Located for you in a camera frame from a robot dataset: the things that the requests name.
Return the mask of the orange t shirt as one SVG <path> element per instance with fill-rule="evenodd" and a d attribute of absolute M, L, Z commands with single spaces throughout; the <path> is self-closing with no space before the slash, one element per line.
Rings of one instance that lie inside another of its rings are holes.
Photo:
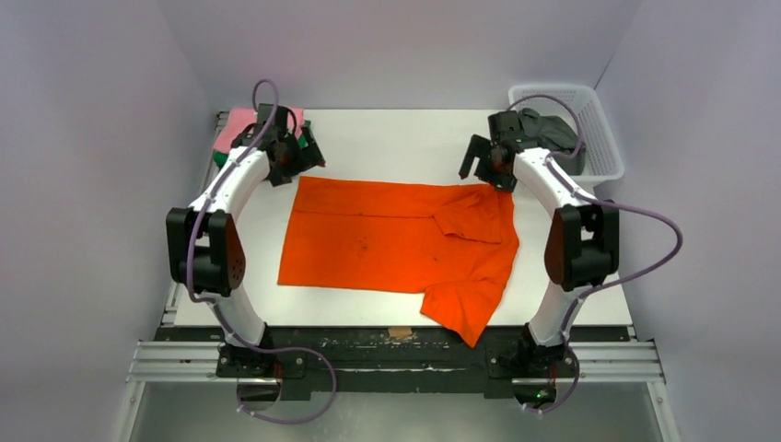
<path fill-rule="evenodd" d="M 419 294 L 423 315 L 474 347 L 513 271 L 514 211 L 509 193 L 486 184 L 305 177 L 277 282 Z"/>

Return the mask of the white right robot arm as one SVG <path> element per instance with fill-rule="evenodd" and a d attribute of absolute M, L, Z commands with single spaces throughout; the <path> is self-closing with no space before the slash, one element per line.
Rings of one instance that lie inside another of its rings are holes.
<path fill-rule="evenodd" d="M 526 187 L 551 218 L 543 261 L 549 277 L 542 303 L 517 350 L 519 367 L 538 375 L 568 341 L 581 301 L 576 291 L 599 287 L 619 264 L 617 210 L 594 203 L 554 158 L 554 152 L 523 140 L 519 114 L 504 110 L 487 118 L 489 135 L 473 135 L 459 175 L 470 175 L 510 192 Z"/>

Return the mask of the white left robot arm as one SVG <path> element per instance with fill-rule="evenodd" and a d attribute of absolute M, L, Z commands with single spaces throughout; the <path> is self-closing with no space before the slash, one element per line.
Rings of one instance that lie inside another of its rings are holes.
<path fill-rule="evenodd" d="M 274 367 L 274 351 L 262 343 L 265 322 L 251 305 L 243 279 L 248 269 L 237 220 L 263 182 L 286 185 L 325 159 L 310 128 L 287 107 L 264 104 L 229 144 L 223 166 L 204 192 L 166 216 L 169 271 L 190 300 L 208 306 L 227 344 L 243 347 L 239 365 L 261 377 Z"/>

